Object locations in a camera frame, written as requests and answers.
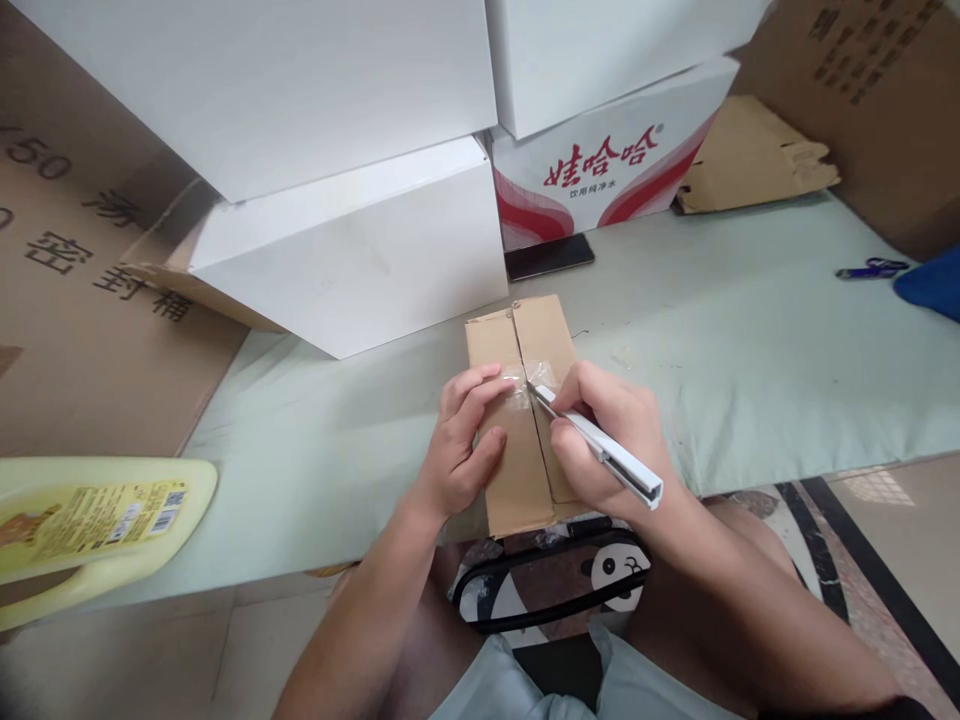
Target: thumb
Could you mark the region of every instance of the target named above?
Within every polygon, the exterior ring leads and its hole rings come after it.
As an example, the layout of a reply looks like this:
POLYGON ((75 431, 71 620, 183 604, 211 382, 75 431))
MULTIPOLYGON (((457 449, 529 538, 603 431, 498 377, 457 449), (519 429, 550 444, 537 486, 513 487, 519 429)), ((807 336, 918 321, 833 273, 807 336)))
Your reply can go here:
POLYGON ((503 455, 507 432, 502 427, 492 427, 484 433, 474 448, 473 454, 457 468, 457 473, 470 487, 483 487, 490 479, 493 469, 503 455))
POLYGON ((597 470, 603 470, 583 435, 566 418, 558 418, 550 424, 550 444, 568 478, 589 477, 597 470))

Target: barcode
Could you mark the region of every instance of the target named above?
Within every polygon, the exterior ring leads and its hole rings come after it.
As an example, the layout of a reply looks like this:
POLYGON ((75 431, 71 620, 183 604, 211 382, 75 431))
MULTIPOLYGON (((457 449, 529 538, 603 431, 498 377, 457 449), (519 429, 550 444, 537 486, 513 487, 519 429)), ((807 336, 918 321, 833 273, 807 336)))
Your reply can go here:
POLYGON ((177 510, 164 510, 157 516, 157 521, 153 524, 153 527, 150 528, 150 535, 157 535, 158 533, 166 532, 167 528, 170 527, 170 523, 173 522, 173 519, 177 516, 177 510))
POLYGON ((121 522, 128 522, 130 520, 136 519, 137 515, 140 514, 140 510, 143 508, 143 503, 133 503, 130 507, 127 508, 127 511, 123 514, 123 517, 120 518, 121 522))
POLYGON ((110 535, 110 539, 107 540, 107 542, 111 542, 111 543, 118 542, 121 538, 123 538, 124 535, 127 534, 127 530, 129 529, 130 529, 130 521, 124 520, 123 522, 119 523, 117 527, 113 529, 113 533, 110 535))

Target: leg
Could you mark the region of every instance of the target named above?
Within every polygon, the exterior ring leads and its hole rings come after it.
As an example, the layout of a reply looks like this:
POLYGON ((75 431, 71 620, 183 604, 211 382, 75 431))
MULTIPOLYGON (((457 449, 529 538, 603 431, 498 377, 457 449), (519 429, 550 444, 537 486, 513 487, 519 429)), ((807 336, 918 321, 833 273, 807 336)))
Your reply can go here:
MULTIPOLYGON (((428 718, 470 667, 484 638, 447 601, 445 590, 459 563, 456 547, 439 548, 420 597, 396 673, 380 709, 381 718, 428 718)), ((336 602, 349 571, 331 594, 336 602)))
MULTIPOLYGON (((717 519, 797 580, 789 553, 762 520, 725 500, 706 505, 717 519)), ((722 614, 709 597, 669 567, 654 562, 624 639, 708 700, 743 717, 756 717, 759 701, 738 668, 740 644, 725 630, 722 614)))

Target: red swoosh design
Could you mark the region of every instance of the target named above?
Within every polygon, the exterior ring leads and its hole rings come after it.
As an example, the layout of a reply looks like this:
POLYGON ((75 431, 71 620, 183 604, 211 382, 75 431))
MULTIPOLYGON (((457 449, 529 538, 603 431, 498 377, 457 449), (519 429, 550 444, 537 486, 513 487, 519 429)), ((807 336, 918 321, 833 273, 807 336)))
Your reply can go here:
POLYGON ((716 113, 711 115, 693 135, 671 152, 655 163, 649 170, 635 178, 627 187, 620 191, 600 216, 597 227, 614 225, 632 217, 649 212, 658 203, 669 197, 667 207, 673 201, 677 188, 684 176, 693 165, 700 146, 707 137, 707 132, 713 124, 716 113))
POLYGON ((505 250, 559 240, 573 235, 573 217, 560 203, 514 184, 493 170, 497 208, 505 250))

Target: shorts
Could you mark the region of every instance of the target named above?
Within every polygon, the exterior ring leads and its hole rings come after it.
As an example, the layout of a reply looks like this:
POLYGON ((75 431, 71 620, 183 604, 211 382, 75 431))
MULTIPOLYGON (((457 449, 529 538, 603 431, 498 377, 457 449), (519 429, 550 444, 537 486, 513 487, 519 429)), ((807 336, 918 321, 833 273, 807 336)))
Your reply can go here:
POLYGON ((544 696, 514 659, 506 640, 492 635, 431 720, 738 717, 671 677, 602 625, 591 622, 590 637, 603 663, 596 715, 577 698, 544 696))

